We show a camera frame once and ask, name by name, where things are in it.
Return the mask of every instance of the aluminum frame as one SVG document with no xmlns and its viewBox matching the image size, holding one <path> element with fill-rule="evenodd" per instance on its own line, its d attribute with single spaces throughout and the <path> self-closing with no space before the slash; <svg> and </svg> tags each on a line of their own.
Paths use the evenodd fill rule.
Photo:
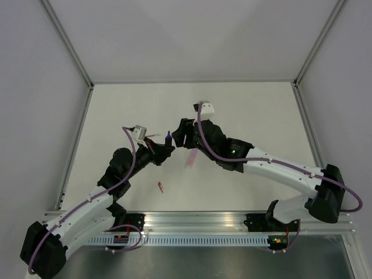
<svg viewBox="0 0 372 279">
<path fill-rule="evenodd" d="M 345 4 L 348 0 L 338 0 L 335 4 L 330 16 L 328 17 L 322 31 L 320 32 L 316 42 L 314 43 L 312 49 L 310 50 L 303 66 L 301 67 L 296 79 L 291 83 L 292 88 L 294 91 L 294 95 L 296 98 L 296 102 L 298 105 L 298 109 L 300 112 L 301 119 L 303 121 L 303 125 L 306 131 L 307 139 L 309 141 L 310 149 L 312 151 L 315 164 L 318 167 L 324 167 L 325 162 L 321 154 L 321 150 L 319 144 L 316 139 L 316 135 L 314 133 L 314 129 L 312 123 L 309 119 L 309 115 L 306 110 L 306 105 L 302 98 L 302 94 L 298 88 L 299 83 L 303 79 L 304 75 L 306 74 L 309 66 L 312 64 L 312 61 L 316 57 L 319 49 L 321 48 L 324 40 L 327 38 L 328 33 L 331 27 L 334 25 L 337 17 L 341 13 L 342 9 L 344 8 Z M 53 10 L 52 5 L 49 3 L 48 0 L 39 0 L 41 7 L 43 8 L 44 12 L 48 16 L 51 24 L 53 25 L 54 29 L 56 30 L 59 38 L 61 39 L 63 45 L 65 46 L 68 54 L 71 57 L 76 69 L 78 70 L 79 74 L 82 76 L 84 81 L 87 83 L 89 88 L 89 93 L 87 96 L 87 101 L 85 106 L 82 109 L 82 114 L 80 118 L 80 124 L 78 125 L 76 136 L 73 142 L 73 145 L 69 152 L 69 160 L 66 163 L 65 171 L 63 180 L 61 182 L 61 190 L 58 200 L 56 202 L 55 210 L 51 212 L 46 212 L 43 221 L 47 221 L 53 218 L 56 215 L 61 214 L 61 211 L 58 211 L 60 208 L 60 203 L 63 200 L 63 196 L 65 194 L 65 189 L 67 187 L 67 182 L 70 176 L 71 167 L 73 164 L 73 160 L 76 154 L 76 150 L 78 147 L 78 142 L 80 139 L 80 135 L 84 126 L 85 117 L 87 115 L 87 110 L 89 107 L 92 90 L 94 87 L 93 82 L 89 78 L 84 65 L 82 64 L 78 54 L 76 53 L 74 46 L 70 42 L 63 26 L 61 25 L 56 13 Z M 174 81 L 177 82 L 192 82 L 192 81 Z M 228 81 L 203 81 L 203 82 L 232 82 Z M 149 233 L 159 233 L 164 234 L 167 231 L 173 231 L 173 233 L 180 233 L 185 234 L 186 224 L 188 225 L 187 233 L 214 233 L 219 234 L 221 232 L 230 233 L 230 234 L 250 234 L 246 228 L 242 225 L 244 220 L 244 215 L 248 212 L 144 212 L 146 214 L 146 222 L 148 223 L 147 231 Z M 352 224 L 352 219 L 349 214 L 342 214 L 340 215 L 340 222 L 338 224 L 329 225 L 324 224 L 318 221 L 303 221 L 302 222 L 302 232 L 301 234 L 341 234 L 344 239 L 344 244 L 346 247 L 346 251 L 350 260 L 350 264 L 352 266 L 352 270 L 354 272 L 356 279 L 367 279 L 372 278 L 369 265 L 366 261 L 366 257 L 363 253 L 363 248 L 360 243 L 359 236 L 356 234 L 355 229 Z"/>
<path fill-rule="evenodd" d="M 45 212 L 43 222 L 64 211 Z M 144 233 L 152 235 L 277 235 L 277 232 L 249 232 L 244 224 L 246 214 L 263 211 L 195 211 L 195 212 L 128 212 L 145 215 Z M 350 214 L 342 213 L 336 224 L 314 218 L 301 220 L 301 235 L 355 235 Z"/>
<path fill-rule="evenodd" d="M 161 83 L 290 83 L 293 78 L 281 79 L 230 79 L 230 80 L 144 80 L 144 81 L 95 81 L 94 84 L 161 84 Z"/>
</svg>

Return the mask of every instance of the white wall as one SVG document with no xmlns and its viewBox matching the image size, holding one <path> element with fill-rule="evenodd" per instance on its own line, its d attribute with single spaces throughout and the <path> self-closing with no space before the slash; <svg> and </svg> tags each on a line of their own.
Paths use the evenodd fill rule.
<svg viewBox="0 0 372 279">
<path fill-rule="evenodd" d="M 286 160 L 314 165 L 289 82 L 98 84 L 62 209 L 83 200 L 101 179 L 113 152 L 130 146 L 122 126 L 147 127 L 148 134 L 161 134 L 153 140 L 162 143 L 167 131 L 177 129 L 180 119 L 196 117 L 192 104 L 200 100 L 211 102 L 216 111 L 212 121 L 228 137 L 251 142 Z M 275 199 L 300 194 L 267 178 L 224 171 L 201 152 L 193 167 L 186 169 L 189 155 L 190 150 L 177 148 L 161 167 L 150 164 L 141 170 L 131 178 L 132 187 L 118 203 L 130 211 L 267 210 Z M 159 181 L 164 193 L 158 188 Z"/>
<path fill-rule="evenodd" d="M 321 150 L 342 170 L 345 183 L 364 200 L 356 213 L 372 263 L 372 1 L 348 1 L 300 89 Z M 354 205 L 347 198 L 348 206 Z"/>
<path fill-rule="evenodd" d="M 336 0 L 51 0 L 92 80 L 293 80 Z"/>
<path fill-rule="evenodd" d="M 23 278 L 27 227 L 56 202 L 87 95 L 38 1 L 0 2 L 2 278 Z"/>
</svg>

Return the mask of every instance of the gray wall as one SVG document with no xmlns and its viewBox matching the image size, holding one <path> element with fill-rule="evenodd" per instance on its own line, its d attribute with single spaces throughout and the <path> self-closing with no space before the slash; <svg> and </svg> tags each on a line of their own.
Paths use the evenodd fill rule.
<svg viewBox="0 0 372 279">
<path fill-rule="evenodd" d="M 325 159 L 364 200 L 354 215 L 372 263 L 372 1 L 348 1 L 300 89 Z M 352 206 L 352 198 L 346 205 Z"/>
<path fill-rule="evenodd" d="M 50 0 L 93 82 L 290 80 L 336 0 Z"/>
<path fill-rule="evenodd" d="M 36 0 L 0 1 L 2 278 L 23 278 L 27 227 L 56 202 L 87 87 Z"/>
</svg>

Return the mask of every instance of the small red object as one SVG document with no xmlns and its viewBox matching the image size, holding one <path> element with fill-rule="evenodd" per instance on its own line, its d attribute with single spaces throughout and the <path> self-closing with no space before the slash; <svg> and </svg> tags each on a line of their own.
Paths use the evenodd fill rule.
<svg viewBox="0 0 372 279">
<path fill-rule="evenodd" d="M 126 237 L 128 237 L 128 236 L 129 236 L 129 234 L 130 234 L 130 228 L 129 228 L 129 227 L 127 227 L 127 234 L 126 234 Z"/>
<path fill-rule="evenodd" d="M 163 189 L 162 189 L 162 183 L 159 182 L 158 186 L 159 186 L 159 189 L 161 190 L 161 192 L 164 194 Z"/>
<path fill-rule="evenodd" d="M 289 234 L 289 228 L 288 228 L 288 226 L 285 226 L 285 228 L 287 229 L 287 232 L 286 232 L 284 238 L 288 237 L 288 234 Z"/>
</svg>

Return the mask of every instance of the gray floor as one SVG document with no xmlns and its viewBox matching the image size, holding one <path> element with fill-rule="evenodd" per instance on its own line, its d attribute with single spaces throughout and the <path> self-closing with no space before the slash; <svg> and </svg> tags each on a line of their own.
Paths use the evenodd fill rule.
<svg viewBox="0 0 372 279">
<path fill-rule="evenodd" d="M 352 275 L 340 237 L 300 237 L 286 254 L 257 248 L 142 247 L 112 255 L 73 255 L 55 279 L 118 278 L 285 278 L 349 279 Z"/>
</svg>

